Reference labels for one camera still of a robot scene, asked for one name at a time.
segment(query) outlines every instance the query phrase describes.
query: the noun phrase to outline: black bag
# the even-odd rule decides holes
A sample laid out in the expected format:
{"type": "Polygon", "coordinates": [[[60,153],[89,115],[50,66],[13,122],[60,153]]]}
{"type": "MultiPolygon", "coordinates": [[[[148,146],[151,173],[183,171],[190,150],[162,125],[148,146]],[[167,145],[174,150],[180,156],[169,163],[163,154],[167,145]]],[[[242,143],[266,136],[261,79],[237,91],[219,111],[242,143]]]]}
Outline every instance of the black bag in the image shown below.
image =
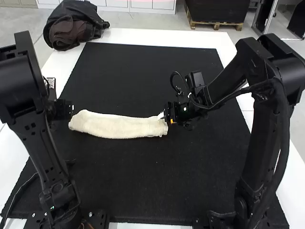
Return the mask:
{"type": "Polygon", "coordinates": [[[97,6],[89,1],[64,0],[52,12],[43,29],[48,46],[66,51],[100,38],[110,24],[97,14],[97,6]]]}

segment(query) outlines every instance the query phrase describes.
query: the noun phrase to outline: cabinet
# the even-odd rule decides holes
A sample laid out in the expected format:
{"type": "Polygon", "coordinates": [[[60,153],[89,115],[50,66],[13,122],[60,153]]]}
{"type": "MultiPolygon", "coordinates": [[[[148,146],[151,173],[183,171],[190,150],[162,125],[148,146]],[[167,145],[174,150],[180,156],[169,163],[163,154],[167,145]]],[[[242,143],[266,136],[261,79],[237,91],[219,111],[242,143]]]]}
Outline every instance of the cabinet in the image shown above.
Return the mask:
{"type": "Polygon", "coordinates": [[[153,0],[131,0],[132,8],[152,9],[153,0]]]}
{"type": "MultiPolygon", "coordinates": [[[[54,9],[63,0],[35,0],[38,8],[54,9]]],[[[98,11],[123,11],[175,14],[177,0],[89,0],[98,7],[98,11]]]]}
{"type": "Polygon", "coordinates": [[[173,10],[174,9],[174,0],[152,0],[153,9],[162,9],[162,10],[173,10]]]}
{"type": "Polygon", "coordinates": [[[39,4],[59,4],[59,0],[38,0],[39,4]]]}
{"type": "Polygon", "coordinates": [[[37,0],[0,0],[0,7],[2,6],[37,8],[37,0]]]}
{"type": "Polygon", "coordinates": [[[106,0],[90,0],[96,6],[106,6],[106,0]]]}
{"type": "Polygon", "coordinates": [[[106,0],[106,6],[112,7],[128,7],[127,0],[106,0]]]}
{"type": "Polygon", "coordinates": [[[22,5],[36,5],[35,0],[20,0],[20,2],[22,3],[22,5]]]}
{"type": "Polygon", "coordinates": [[[18,0],[4,0],[4,3],[6,3],[6,4],[17,4],[17,5],[19,5],[18,0]]]}

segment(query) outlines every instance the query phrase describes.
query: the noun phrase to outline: black mat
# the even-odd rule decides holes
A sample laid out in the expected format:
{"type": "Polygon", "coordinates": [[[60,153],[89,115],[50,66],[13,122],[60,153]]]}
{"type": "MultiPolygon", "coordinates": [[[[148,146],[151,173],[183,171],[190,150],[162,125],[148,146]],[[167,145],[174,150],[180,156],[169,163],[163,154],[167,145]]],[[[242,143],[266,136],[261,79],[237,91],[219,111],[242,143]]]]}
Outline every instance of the black mat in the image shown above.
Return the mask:
{"type": "MultiPolygon", "coordinates": [[[[202,70],[212,80],[222,69],[213,49],[88,43],[61,97],[74,102],[75,112],[148,117],[175,100],[172,71],[202,70]]],[[[211,112],[195,130],[171,126],[162,138],[102,139],[70,131],[67,122],[57,128],[58,150],[65,159],[77,159],[71,174],[82,206],[104,208],[113,221],[189,225],[207,210],[234,210],[234,187],[250,136],[236,100],[211,112]]],[[[33,173],[28,161],[13,193],[33,173]]],[[[11,216],[39,210],[39,192],[37,181],[11,216]]],[[[276,224],[286,224],[277,198],[271,209],[276,224]]]]}

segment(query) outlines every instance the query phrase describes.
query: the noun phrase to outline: white table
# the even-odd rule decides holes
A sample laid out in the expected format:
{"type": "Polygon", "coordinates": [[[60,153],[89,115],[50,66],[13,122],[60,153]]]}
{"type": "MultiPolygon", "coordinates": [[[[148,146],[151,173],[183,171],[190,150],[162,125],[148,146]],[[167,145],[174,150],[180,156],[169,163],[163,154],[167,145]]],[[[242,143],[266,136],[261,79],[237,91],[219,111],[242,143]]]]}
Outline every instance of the white table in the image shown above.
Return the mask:
{"type": "MultiPolygon", "coordinates": [[[[102,38],[94,42],[172,46],[190,48],[215,48],[225,67],[236,54],[235,46],[226,32],[162,31],[136,29],[106,30],[102,38]]],[[[84,44],[67,52],[54,51],[42,69],[45,77],[56,77],[59,96],[84,48],[84,44]]],[[[253,98],[249,94],[237,98],[249,129],[253,122],[253,98]]],[[[4,207],[22,171],[28,153],[18,137],[5,125],[0,132],[0,209],[4,207]]],[[[287,169],[277,196],[291,229],[304,228],[305,216],[305,164],[290,142],[287,169]]],[[[22,229],[26,220],[11,219],[6,229],[22,229]]],[[[191,228],[170,225],[111,223],[111,229],[179,229],[191,228]]]]}

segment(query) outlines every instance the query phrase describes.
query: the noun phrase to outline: black box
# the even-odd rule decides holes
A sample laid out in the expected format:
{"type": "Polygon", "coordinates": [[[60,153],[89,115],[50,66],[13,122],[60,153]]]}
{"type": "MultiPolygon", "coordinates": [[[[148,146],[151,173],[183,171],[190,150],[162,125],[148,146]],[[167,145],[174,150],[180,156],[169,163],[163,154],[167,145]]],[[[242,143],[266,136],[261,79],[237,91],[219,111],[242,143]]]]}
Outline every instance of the black box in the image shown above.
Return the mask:
{"type": "Polygon", "coordinates": [[[250,0],[185,0],[193,21],[242,23],[250,0]]]}

